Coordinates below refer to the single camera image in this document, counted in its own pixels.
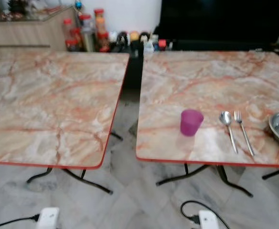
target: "fork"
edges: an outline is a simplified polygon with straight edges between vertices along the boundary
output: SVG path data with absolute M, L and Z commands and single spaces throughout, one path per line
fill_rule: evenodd
M 251 156 L 254 156 L 254 151 L 252 149 L 252 146 L 250 144 L 250 141 L 249 141 L 249 138 L 248 138 L 248 135 L 245 131 L 245 128 L 244 128 L 244 125 L 243 125 L 243 120 L 241 118 L 241 112 L 240 111 L 234 111 L 234 119 L 236 122 L 238 122 L 240 124 L 240 127 L 244 133 L 244 137 L 245 137 L 245 140 L 246 140 L 246 143 L 248 145 L 248 148 L 249 148 L 249 151 L 250 151 L 250 154 Z

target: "purple plastic cup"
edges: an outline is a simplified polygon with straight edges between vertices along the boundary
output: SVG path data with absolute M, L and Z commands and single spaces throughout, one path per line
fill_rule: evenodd
M 185 136 L 194 136 L 203 120 L 204 116 L 200 111 L 191 109 L 182 111 L 180 126 L 181 133 Z

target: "marble-pattern table top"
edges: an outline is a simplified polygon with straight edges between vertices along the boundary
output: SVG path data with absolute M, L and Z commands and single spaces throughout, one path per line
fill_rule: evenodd
M 184 109 L 204 121 L 194 137 L 180 133 Z M 233 151 L 221 111 L 240 110 L 253 146 L 232 123 Z M 136 155 L 148 161 L 279 167 L 279 143 L 266 132 L 279 112 L 279 57 L 271 52 L 160 52 L 144 57 Z
M 0 59 L 0 163 L 101 166 L 128 59 L 68 52 Z

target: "floor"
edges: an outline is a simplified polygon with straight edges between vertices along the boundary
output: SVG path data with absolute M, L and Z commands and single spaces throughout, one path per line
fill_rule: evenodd
M 113 195 L 59 169 L 27 185 L 30 176 L 45 169 L 0 166 L 0 223 L 56 206 L 60 208 L 60 229 L 195 229 L 199 227 L 180 214 L 180 205 L 194 199 L 216 210 L 232 229 L 279 229 L 279 176 L 261 179 L 275 169 L 225 167 L 229 180 L 247 188 L 253 198 L 224 185 L 213 167 L 156 187 L 160 179 L 182 175 L 184 166 L 135 158 L 136 138 L 129 128 L 138 118 L 138 94 L 125 91 L 119 103 L 113 129 L 124 137 L 123 142 L 111 137 L 102 167 L 85 176 L 112 189 Z M 189 170 L 199 166 L 189 165 Z M 186 213 L 196 214 L 199 209 L 187 206 Z M 3 228 L 34 229 L 35 223 L 21 221 Z

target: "spoon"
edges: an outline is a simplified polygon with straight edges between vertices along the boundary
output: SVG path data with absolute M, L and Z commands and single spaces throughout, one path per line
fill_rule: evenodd
M 232 129 L 230 126 L 231 122 L 232 122 L 232 116 L 231 116 L 230 112 L 222 111 L 219 116 L 219 120 L 222 122 L 222 124 L 227 126 L 227 129 L 229 130 L 229 133 L 230 133 L 230 138 L 231 138 L 233 149 L 234 149 L 235 153 L 238 154 L 238 150 L 236 148 L 234 137 L 233 137 L 233 132 L 232 132 Z

